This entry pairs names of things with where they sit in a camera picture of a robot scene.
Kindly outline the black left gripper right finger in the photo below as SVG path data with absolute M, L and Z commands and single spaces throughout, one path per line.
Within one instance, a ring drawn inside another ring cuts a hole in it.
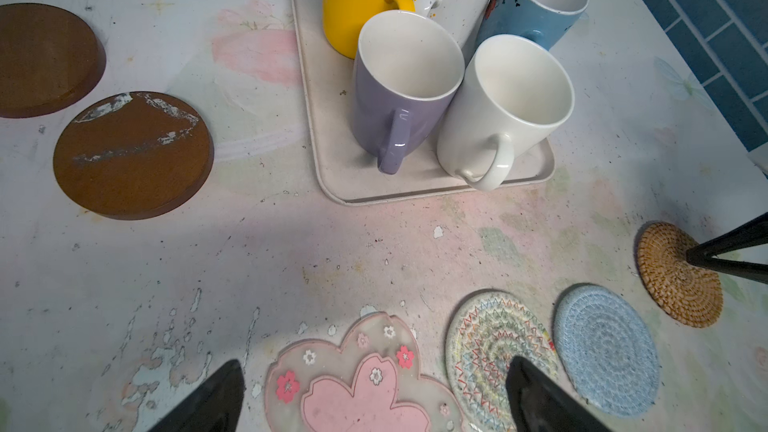
M 505 386 L 517 431 L 609 431 L 524 356 L 512 359 Z

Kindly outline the blue woven round coaster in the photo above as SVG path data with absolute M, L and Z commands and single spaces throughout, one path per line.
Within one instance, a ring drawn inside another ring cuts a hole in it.
M 554 345 L 576 392 L 601 411 L 638 417 L 654 404 L 660 362 L 650 331 L 621 296 L 594 284 L 557 303 Z

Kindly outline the tan rattan round coaster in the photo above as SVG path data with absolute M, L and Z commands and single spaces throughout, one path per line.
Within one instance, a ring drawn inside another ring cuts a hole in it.
M 716 323 L 724 303 L 717 273 L 693 266 L 686 253 L 698 243 L 676 225 L 650 224 L 636 247 L 639 276 L 653 300 L 685 325 L 705 328 Z

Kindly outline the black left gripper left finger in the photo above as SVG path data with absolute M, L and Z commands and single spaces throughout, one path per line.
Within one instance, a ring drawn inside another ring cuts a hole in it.
M 242 366 L 229 360 L 149 431 L 235 431 L 244 392 Z

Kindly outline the matte brown wooden coaster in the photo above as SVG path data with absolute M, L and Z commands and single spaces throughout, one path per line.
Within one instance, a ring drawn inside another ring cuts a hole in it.
M 40 3 L 1 7 L 1 116 L 20 119 L 62 110 L 90 93 L 106 69 L 90 25 Z

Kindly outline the multicolour woven round coaster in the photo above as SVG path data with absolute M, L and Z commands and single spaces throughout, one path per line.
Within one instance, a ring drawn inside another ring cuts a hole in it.
M 513 359 L 522 356 L 550 378 L 558 357 L 546 327 L 511 293 L 469 296 L 456 310 L 445 339 L 449 384 L 475 431 L 514 431 L 506 392 Z

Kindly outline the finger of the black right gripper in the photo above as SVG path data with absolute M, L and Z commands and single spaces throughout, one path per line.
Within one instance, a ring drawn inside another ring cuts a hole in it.
M 764 213 L 726 234 L 689 249 L 686 252 L 686 261 L 690 264 L 725 264 L 729 263 L 729 260 L 719 259 L 719 255 L 766 243 L 767 214 Z
M 768 283 L 768 266 L 766 264 L 703 257 L 696 260 L 696 266 L 753 282 Z

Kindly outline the glossy brown scratched coaster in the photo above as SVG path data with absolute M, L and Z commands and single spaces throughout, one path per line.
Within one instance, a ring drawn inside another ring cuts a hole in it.
M 200 113 L 160 92 L 124 92 L 79 113 L 61 133 L 52 166 L 79 206 L 117 220 L 167 213 L 205 183 L 214 159 Z

